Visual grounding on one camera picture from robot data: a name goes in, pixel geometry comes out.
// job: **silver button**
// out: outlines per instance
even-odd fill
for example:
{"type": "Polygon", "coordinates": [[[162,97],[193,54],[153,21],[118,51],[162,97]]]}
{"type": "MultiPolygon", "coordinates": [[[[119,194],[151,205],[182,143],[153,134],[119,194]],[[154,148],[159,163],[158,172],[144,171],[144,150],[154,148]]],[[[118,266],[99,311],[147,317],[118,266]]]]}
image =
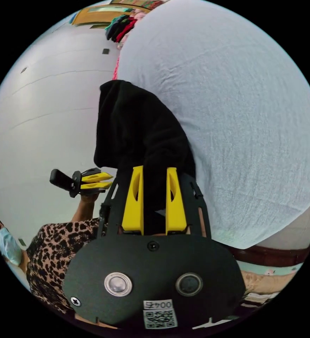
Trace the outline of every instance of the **silver button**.
{"type": "Polygon", "coordinates": [[[81,306],[81,302],[76,297],[71,297],[70,301],[74,306],[77,306],[77,307],[81,306]]]}
{"type": "Polygon", "coordinates": [[[197,295],[202,287],[202,278],[194,273],[184,274],[176,281],[177,292],[186,297],[197,295]]]}
{"type": "Polygon", "coordinates": [[[113,272],[105,278],[105,288],[113,296],[124,297],[130,294],[132,283],[128,276],[113,272]]]}

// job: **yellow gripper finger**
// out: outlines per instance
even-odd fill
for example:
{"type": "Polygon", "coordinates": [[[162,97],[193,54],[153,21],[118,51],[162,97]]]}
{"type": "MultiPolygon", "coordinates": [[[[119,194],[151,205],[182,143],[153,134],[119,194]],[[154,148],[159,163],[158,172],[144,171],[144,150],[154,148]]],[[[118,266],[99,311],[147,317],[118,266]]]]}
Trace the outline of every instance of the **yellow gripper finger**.
{"type": "Polygon", "coordinates": [[[88,175],[81,178],[83,183],[99,183],[101,181],[106,181],[112,179],[113,176],[107,173],[99,173],[95,175],[88,175]]]}
{"type": "Polygon", "coordinates": [[[82,189],[109,189],[113,182],[98,182],[98,183],[89,183],[81,184],[82,189]]]}
{"type": "Polygon", "coordinates": [[[180,183],[176,168],[167,169],[166,235],[182,232],[187,227],[180,183]]]}
{"type": "Polygon", "coordinates": [[[122,228],[143,235],[143,166],[134,167],[125,204],[122,228]]]}

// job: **pink rope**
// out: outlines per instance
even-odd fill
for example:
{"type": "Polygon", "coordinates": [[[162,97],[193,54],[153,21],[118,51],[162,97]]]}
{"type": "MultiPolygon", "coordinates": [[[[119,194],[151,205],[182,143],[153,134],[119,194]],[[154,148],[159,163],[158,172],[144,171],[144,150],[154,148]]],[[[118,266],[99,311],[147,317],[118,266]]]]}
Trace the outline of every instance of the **pink rope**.
{"type": "Polygon", "coordinates": [[[117,80],[117,70],[118,70],[118,68],[119,68],[119,60],[120,60],[120,57],[117,59],[116,66],[115,66],[115,69],[114,69],[113,79],[112,79],[112,80],[117,80]]]}

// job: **mattress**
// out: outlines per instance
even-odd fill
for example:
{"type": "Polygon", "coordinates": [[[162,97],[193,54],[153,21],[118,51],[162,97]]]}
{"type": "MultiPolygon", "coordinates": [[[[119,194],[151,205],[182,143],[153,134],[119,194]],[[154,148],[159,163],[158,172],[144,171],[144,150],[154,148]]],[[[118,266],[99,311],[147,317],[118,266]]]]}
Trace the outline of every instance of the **mattress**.
{"type": "Polygon", "coordinates": [[[176,116],[196,161],[214,240],[246,249],[310,206],[310,86],[243,17],[170,0],[133,30],[118,79],[176,116]]]}

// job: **face mask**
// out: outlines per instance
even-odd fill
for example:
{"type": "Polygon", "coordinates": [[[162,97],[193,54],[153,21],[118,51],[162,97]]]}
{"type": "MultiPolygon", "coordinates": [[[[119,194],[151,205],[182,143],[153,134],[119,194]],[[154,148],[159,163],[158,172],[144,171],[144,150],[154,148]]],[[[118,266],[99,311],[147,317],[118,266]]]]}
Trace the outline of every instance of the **face mask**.
{"type": "Polygon", "coordinates": [[[6,228],[0,229],[0,252],[14,265],[21,263],[22,251],[6,228]]]}

